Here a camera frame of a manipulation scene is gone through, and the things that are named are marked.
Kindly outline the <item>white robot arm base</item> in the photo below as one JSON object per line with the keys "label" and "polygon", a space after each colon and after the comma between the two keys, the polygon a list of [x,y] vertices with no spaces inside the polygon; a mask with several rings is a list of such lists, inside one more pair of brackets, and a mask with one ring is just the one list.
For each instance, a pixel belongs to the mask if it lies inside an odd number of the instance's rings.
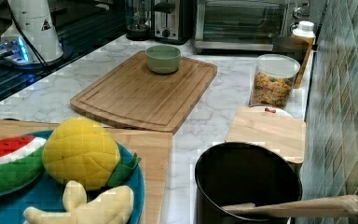
{"label": "white robot arm base", "polygon": [[0,56],[18,67],[47,67],[72,51],[59,41],[48,0],[7,0],[11,25],[0,37]]}

